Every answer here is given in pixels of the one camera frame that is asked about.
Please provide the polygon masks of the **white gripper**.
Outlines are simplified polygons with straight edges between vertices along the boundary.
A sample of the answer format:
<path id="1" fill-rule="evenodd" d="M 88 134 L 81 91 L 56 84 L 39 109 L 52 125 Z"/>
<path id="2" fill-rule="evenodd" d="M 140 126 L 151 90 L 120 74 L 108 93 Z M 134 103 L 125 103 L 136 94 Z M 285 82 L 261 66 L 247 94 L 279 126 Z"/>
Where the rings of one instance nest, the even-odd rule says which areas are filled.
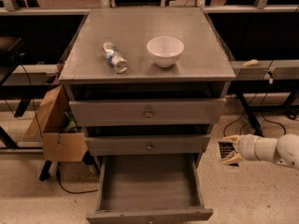
<path id="1" fill-rule="evenodd" d="M 237 151 L 230 152 L 221 160 L 224 165 L 238 164 L 244 159 L 247 161 L 269 161 L 278 160 L 277 139 L 265 138 L 258 135 L 246 134 L 240 138 L 240 135 L 234 134 L 225 136 L 225 142 L 237 143 Z"/>

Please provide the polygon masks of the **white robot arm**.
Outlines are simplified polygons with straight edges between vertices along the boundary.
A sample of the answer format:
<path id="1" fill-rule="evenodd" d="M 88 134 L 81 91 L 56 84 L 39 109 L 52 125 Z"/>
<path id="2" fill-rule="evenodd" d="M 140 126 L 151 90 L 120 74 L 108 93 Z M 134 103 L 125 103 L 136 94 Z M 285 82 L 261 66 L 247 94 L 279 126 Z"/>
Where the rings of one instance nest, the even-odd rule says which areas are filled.
<path id="1" fill-rule="evenodd" d="M 296 134 L 285 134 L 280 138 L 235 134 L 224 137 L 223 140 L 232 143 L 234 150 L 221 160 L 222 164 L 268 161 L 299 170 L 299 136 Z"/>

